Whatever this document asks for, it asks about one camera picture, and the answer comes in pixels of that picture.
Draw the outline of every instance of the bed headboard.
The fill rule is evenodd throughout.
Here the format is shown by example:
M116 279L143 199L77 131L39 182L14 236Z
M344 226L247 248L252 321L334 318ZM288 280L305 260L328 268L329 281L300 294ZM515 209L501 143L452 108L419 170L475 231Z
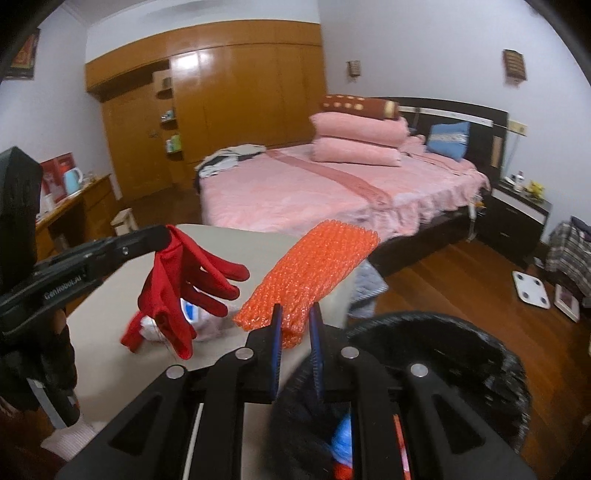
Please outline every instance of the bed headboard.
M412 97L380 97L400 104L408 126L417 129L415 135L429 136L434 124L470 122L470 138L465 159L484 173L491 184L498 182L505 154L509 114L502 110L471 103Z

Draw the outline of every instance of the framed picture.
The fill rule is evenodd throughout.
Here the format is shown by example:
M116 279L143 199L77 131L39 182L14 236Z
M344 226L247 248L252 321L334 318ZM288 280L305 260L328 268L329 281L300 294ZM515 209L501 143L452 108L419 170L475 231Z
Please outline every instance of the framed picture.
M17 56L14 57L4 78L33 79L35 76L35 60L37 58L37 44L39 43L40 32L41 30L37 29L29 35L29 38L17 53Z
M579 321L579 301L562 285L556 285L554 304L573 322Z

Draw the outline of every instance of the red glove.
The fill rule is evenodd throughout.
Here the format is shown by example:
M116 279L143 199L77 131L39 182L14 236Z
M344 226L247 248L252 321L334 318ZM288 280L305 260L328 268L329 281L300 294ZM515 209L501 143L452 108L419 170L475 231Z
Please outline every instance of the red glove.
M240 290L227 278L244 281L250 273L244 265L228 262L203 250L176 227L167 225L167 228L171 234L170 245L156 252L154 267L138 297L139 312L131 320L121 343L133 352L137 350L142 342L140 322L148 316L155 320L179 357L187 360L193 355L192 341L197 333L181 310L180 298L216 317L225 317L228 308L205 294L235 300Z

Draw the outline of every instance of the bed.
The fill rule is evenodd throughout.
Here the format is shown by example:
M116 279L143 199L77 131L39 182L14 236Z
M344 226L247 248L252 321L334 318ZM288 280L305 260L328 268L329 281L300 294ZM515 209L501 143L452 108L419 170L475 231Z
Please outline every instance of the bed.
M389 99L399 102L415 135L427 136L433 124L470 121L465 159L476 170L458 174L416 156L403 156L401 167L317 164L309 161L310 145L283 148L201 179L203 222L295 236L327 218L371 228L382 244L370 261L382 275L465 237L466 206L498 181L507 113L447 100ZM413 145L401 147L406 150L419 153ZM361 192L352 178L363 183Z

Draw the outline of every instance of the bubble wrap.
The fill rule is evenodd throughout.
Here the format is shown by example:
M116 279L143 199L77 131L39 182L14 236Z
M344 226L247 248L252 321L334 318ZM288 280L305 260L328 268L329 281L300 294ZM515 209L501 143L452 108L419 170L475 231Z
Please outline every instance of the bubble wrap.
M308 311L328 295L379 244L376 232L326 220L304 235L265 276L234 317L244 330L271 323L273 305L283 306L283 347L301 342Z

